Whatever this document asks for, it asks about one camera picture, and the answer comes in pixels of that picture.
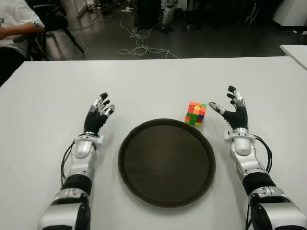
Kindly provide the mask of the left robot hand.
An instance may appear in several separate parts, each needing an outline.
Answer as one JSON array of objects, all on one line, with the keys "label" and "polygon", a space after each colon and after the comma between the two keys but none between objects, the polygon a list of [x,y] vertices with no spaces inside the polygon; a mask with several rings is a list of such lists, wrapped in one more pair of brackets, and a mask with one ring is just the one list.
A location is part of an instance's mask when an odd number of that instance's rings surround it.
[{"label": "left robot hand", "polygon": [[98,135],[100,128],[114,111],[115,106],[110,104],[108,94],[105,92],[99,95],[89,108],[84,122],[84,132]]}]

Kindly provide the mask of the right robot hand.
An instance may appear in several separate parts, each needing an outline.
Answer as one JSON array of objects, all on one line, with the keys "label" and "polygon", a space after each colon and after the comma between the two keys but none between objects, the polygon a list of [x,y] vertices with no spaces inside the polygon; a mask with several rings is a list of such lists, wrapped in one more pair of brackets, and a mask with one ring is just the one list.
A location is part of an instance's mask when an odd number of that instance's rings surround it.
[{"label": "right robot hand", "polygon": [[227,97],[231,99],[230,104],[235,108],[234,111],[228,111],[216,102],[209,102],[209,106],[220,114],[233,130],[238,128],[248,129],[248,114],[245,101],[240,92],[237,88],[230,85]]}]

